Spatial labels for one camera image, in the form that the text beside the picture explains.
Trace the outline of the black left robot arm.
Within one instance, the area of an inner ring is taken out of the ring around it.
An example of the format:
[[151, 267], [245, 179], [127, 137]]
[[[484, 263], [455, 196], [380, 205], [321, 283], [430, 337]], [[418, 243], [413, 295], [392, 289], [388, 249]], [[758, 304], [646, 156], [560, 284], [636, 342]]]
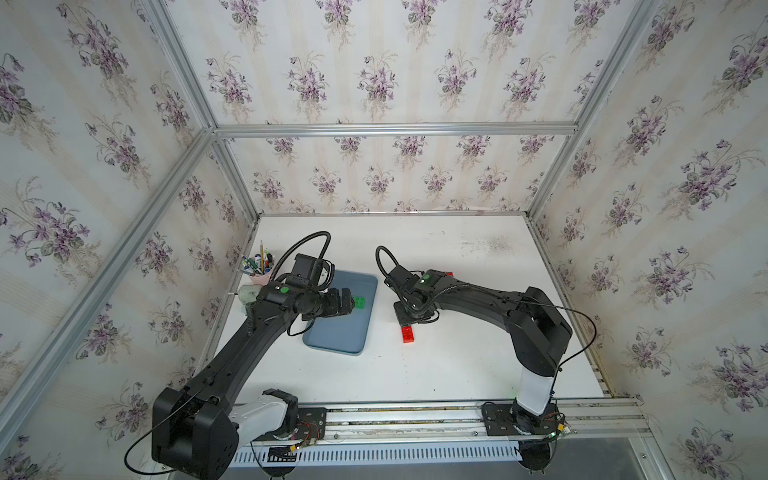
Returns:
[[355, 301], [347, 288], [261, 286], [245, 305], [246, 319], [219, 353], [184, 386], [165, 388], [152, 407], [151, 457], [195, 479], [218, 479], [238, 449], [267, 433], [290, 433], [295, 398], [267, 390], [236, 406], [246, 381], [296, 319], [346, 316]]

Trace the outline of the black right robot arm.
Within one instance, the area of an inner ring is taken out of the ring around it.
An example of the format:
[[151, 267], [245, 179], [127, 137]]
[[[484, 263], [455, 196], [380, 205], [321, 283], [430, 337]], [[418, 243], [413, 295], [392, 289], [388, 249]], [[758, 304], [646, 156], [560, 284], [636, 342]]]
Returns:
[[573, 336], [568, 321], [542, 290], [495, 290], [443, 271], [417, 274], [401, 266], [386, 273], [384, 283], [398, 298], [393, 307], [402, 327], [434, 323], [442, 312], [451, 311], [504, 330], [522, 366], [509, 418], [522, 434], [542, 432], [545, 420], [556, 415], [554, 385]]

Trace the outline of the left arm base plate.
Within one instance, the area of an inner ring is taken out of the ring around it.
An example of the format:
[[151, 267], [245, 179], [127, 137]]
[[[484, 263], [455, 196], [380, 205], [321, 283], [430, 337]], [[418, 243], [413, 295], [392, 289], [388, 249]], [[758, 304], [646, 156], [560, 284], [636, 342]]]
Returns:
[[295, 414], [289, 414], [287, 424], [276, 432], [268, 432], [255, 442], [282, 442], [314, 445], [325, 437], [328, 409], [324, 407], [299, 407]]

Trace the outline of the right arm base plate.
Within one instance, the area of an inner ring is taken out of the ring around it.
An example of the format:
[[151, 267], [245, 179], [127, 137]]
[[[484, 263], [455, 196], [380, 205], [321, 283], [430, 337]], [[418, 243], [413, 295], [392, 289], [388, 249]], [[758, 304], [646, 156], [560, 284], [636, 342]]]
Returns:
[[565, 415], [550, 401], [541, 414], [524, 409], [516, 400], [512, 403], [487, 401], [480, 407], [488, 436], [543, 435], [558, 436], [566, 428]]

